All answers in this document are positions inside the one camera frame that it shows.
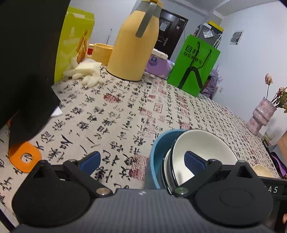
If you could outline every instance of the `blue bowl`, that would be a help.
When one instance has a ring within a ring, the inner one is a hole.
[[[184,129],[173,129],[162,133],[154,142],[146,167],[144,188],[165,189],[162,179],[162,160],[174,141],[184,132]]]

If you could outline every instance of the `thermos handle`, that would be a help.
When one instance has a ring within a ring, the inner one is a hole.
[[[146,11],[142,21],[141,21],[141,24],[139,25],[139,28],[137,30],[137,33],[136,33],[136,37],[138,38],[142,38],[155,10],[156,10],[156,7],[157,7],[157,4],[154,3],[154,2],[150,2],[150,5],[148,6],[148,10]]]

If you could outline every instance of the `ceiling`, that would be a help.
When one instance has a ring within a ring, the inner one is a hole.
[[[249,7],[274,1],[277,0],[186,0],[186,2],[191,3],[197,10],[209,13],[215,10],[223,17]]]

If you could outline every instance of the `yellow mug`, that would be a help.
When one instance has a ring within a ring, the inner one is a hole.
[[[113,48],[113,46],[107,44],[94,44],[91,58],[97,62],[101,62],[102,65],[108,65]]]

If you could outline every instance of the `tablecloth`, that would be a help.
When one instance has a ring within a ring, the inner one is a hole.
[[[99,151],[102,161],[93,178],[113,191],[140,189],[151,147],[161,133],[203,129],[224,140],[238,159],[251,166],[264,165],[279,178],[260,138],[221,105],[203,95],[193,97],[148,73],[141,81],[130,82],[101,67],[101,76],[104,85],[90,89],[82,80],[71,78],[53,86],[63,115],[51,118],[30,141],[42,159],[61,164]],[[12,210],[13,195],[27,174],[9,162],[8,142],[9,128],[4,126],[0,131],[0,205]]]

